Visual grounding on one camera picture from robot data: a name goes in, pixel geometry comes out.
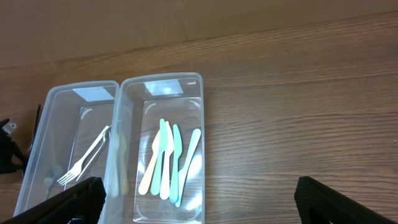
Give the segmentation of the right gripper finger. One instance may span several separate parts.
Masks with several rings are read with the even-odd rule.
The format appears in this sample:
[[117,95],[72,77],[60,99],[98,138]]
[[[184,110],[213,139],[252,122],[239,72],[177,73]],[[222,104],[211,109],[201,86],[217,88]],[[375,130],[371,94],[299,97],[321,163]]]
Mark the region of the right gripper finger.
[[302,224],[396,224],[309,176],[298,179],[294,200]]

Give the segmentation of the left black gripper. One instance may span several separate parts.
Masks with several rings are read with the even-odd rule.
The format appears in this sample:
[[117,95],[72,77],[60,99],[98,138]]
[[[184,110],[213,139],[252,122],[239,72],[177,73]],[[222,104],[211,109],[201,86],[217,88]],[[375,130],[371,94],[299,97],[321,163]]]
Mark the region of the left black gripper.
[[[25,174],[27,158],[9,136],[16,124],[9,118],[1,121],[1,174],[22,170]],[[12,162],[16,156],[21,164]],[[105,203],[106,191],[102,178],[90,177],[56,196],[8,219],[2,224],[97,224]]]

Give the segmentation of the white plastic fork long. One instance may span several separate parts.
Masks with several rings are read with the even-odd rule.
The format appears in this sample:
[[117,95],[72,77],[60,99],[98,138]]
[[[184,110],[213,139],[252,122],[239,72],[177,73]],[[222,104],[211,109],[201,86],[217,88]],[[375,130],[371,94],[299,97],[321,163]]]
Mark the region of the white plastic fork long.
[[78,177],[81,174],[82,165],[83,165],[85,159],[90,155],[90,153],[97,146],[97,144],[100,142],[100,140],[105,137],[105,134],[109,128],[110,128],[110,126],[104,127],[104,129],[99,133],[99,135],[96,137],[96,139],[90,145],[90,147],[87,149],[87,151],[84,153],[84,155],[73,165],[73,167],[66,174],[64,174],[61,178],[59,178],[57,180],[58,184],[66,185],[71,180],[73,180],[74,178]]

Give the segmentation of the yellow plastic knife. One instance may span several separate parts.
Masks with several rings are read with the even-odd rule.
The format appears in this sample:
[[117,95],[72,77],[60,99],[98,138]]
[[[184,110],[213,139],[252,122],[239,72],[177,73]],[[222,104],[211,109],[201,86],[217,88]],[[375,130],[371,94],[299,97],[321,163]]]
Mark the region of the yellow plastic knife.
[[152,157],[138,188],[138,192],[141,195],[145,195],[149,191],[150,183],[155,169],[155,164],[157,161],[157,156],[159,153],[159,136],[160,131],[158,131],[155,135],[154,141],[152,143]]

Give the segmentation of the pale blue plastic knife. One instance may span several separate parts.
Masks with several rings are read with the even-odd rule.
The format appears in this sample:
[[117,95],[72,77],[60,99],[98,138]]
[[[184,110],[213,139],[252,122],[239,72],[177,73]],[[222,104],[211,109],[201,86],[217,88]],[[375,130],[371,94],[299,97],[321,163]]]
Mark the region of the pale blue plastic knife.
[[165,119],[159,121],[159,150],[155,164],[154,175],[152,178],[152,185],[150,192],[152,195],[160,194],[160,186],[162,180],[163,156],[168,145],[168,132]]

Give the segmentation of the white plastic knife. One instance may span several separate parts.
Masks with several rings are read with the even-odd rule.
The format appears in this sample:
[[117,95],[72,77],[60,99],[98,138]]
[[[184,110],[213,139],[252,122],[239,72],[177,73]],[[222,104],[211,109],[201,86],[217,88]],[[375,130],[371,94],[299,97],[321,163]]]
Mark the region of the white plastic knife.
[[160,186],[160,198],[167,200],[170,196],[170,157],[174,151],[174,137],[168,121],[165,122],[167,128],[167,147],[164,154],[162,170],[162,181]]

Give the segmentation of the light blue plastic knife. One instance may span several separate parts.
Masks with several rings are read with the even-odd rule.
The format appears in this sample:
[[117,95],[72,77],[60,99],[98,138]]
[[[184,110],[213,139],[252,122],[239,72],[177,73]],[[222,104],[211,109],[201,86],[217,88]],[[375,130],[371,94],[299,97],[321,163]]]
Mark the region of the light blue plastic knife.
[[178,173],[178,200],[175,203],[176,207],[180,207],[182,203],[182,196],[183,196],[183,189],[185,185],[185,181],[187,179],[187,174],[188,170],[190,167],[190,163],[192,161],[193,155],[195,153],[195,150],[198,146],[199,140],[201,138],[201,130],[200,129],[194,129],[192,132],[192,136],[190,139],[190,144],[188,147],[187,155],[185,158],[184,166]]

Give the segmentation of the mint green plastic knife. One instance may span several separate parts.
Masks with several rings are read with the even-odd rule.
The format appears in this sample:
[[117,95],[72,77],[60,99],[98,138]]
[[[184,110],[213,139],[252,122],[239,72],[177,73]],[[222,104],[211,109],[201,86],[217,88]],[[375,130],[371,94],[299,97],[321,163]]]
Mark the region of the mint green plastic knife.
[[178,200],[178,169],[179,169],[179,158],[182,155],[182,137],[178,126],[173,125],[173,137],[174,137],[174,158],[172,166],[172,180],[170,184],[170,197],[169,200],[172,203],[176,203]]

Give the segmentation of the silver metal fork wide handle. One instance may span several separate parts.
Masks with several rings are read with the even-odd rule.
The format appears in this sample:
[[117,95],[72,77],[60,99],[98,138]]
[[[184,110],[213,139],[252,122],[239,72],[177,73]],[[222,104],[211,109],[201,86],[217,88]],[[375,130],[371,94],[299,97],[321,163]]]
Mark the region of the silver metal fork wide handle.
[[106,138],[109,136],[110,130],[111,130],[111,126],[107,126],[106,130],[102,132],[101,138],[96,142],[95,147],[94,147],[94,149],[96,149],[96,151],[94,153],[91,153],[90,160],[85,163],[84,168],[82,168],[81,172],[79,173],[79,176],[76,178],[76,182],[78,182],[81,179],[81,177],[85,174],[85,171],[89,168],[89,166],[94,161],[96,156],[102,150],[103,146],[106,143]]

